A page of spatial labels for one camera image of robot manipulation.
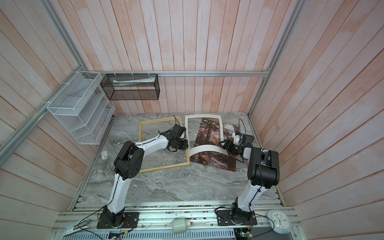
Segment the white mat board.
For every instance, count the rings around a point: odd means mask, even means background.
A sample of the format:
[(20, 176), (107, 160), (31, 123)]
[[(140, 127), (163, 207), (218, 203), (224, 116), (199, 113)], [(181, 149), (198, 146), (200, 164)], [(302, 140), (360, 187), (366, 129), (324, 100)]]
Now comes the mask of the white mat board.
[[(220, 127), (220, 141), (224, 140), (224, 132), (223, 132), (223, 121), (222, 117), (220, 115), (212, 115), (212, 114), (198, 114), (198, 115), (185, 115), (185, 128), (186, 128), (186, 139), (188, 140), (190, 144), (190, 137), (189, 137), (189, 120), (190, 119), (196, 119), (196, 118), (211, 118), (211, 119), (217, 119), (219, 121), (219, 127)], [(216, 145), (200, 145), (194, 148), (191, 148), (191, 146), (188, 147), (188, 153), (189, 157), (202, 153), (202, 152), (216, 152), (221, 153), (226, 156), (228, 156), (228, 153), (226, 150), (224, 150), (222, 147), (216, 146)]]

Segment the clear glass pane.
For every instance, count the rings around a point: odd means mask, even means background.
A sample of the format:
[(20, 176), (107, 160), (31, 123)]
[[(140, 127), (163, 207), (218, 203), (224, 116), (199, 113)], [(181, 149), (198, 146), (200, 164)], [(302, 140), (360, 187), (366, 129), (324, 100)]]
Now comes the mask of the clear glass pane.
[[(178, 151), (177, 147), (168, 147), (169, 141), (166, 138), (166, 131), (161, 132), (157, 136), (155, 136), (151, 139), (148, 139), (148, 140), (143, 140), (143, 137), (142, 137), (144, 125), (168, 122), (168, 121), (172, 121), (172, 120), (175, 121), (175, 124), (178, 124), (181, 127), (184, 127), (181, 117), (176, 117), (176, 116), (174, 116), (172, 118), (163, 118), (163, 119), (141, 121), (139, 123), (139, 142), (136, 143), (136, 146), (138, 148), (141, 148), (144, 150), (144, 156), (145, 157), (148, 156), (149, 154), (152, 154), (152, 153), (159, 151), (159, 150), (168, 150), (172, 153), (176, 153)], [(167, 170), (167, 169), (188, 167), (191, 164), (188, 149), (187, 150), (181, 150), (181, 151), (184, 151), (185, 156), (186, 156), (186, 161), (184, 163), (178, 163), (178, 164), (174, 164), (174, 165), (161, 166), (161, 167), (144, 169), (144, 170), (141, 169), (140, 173), (143, 174), (143, 173), (150, 173), (150, 172), (162, 171), (162, 170)]]

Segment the light wooden picture frame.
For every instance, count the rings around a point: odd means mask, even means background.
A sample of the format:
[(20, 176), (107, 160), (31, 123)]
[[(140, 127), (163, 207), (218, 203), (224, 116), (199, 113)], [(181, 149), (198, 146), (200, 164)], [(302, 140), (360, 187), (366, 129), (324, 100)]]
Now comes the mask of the light wooden picture frame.
[(144, 150), (141, 174), (190, 165), (187, 130), (181, 117), (140, 121), (135, 145)]

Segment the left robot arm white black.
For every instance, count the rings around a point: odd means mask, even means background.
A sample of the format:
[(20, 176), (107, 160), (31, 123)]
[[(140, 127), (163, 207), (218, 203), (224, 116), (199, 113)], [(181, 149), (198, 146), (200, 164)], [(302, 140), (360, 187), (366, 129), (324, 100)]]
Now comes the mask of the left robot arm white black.
[(124, 143), (114, 161), (115, 181), (107, 210), (116, 215), (125, 208), (125, 199), (132, 179), (140, 172), (144, 157), (156, 151), (185, 151), (188, 148), (186, 128), (179, 124), (146, 141)]

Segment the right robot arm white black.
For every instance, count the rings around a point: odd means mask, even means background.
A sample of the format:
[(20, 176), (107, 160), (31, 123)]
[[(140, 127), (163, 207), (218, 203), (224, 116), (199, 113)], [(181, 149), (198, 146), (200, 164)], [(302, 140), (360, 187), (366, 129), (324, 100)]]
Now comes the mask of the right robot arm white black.
[(232, 156), (248, 160), (248, 183), (232, 204), (231, 217), (248, 221), (262, 194), (280, 181), (279, 153), (253, 146), (254, 136), (235, 132), (231, 140), (221, 141), (221, 147)]

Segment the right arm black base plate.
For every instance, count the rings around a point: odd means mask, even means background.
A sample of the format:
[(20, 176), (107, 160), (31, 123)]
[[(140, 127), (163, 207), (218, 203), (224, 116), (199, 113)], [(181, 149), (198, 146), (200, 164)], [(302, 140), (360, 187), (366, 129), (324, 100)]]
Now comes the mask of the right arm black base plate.
[(215, 210), (219, 226), (247, 225), (255, 226), (258, 224), (256, 217), (251, 212), (242, 210), (218, 209)]

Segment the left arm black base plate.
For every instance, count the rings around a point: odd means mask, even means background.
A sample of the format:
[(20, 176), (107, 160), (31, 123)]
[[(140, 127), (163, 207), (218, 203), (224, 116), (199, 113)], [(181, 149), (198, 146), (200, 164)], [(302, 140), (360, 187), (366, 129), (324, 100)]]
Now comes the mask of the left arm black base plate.
[(97, 223), (97, 229), (134, 229), (138, 225), (138, 212), (120, 212), (113, 214), (110, 212), (102, 213)]

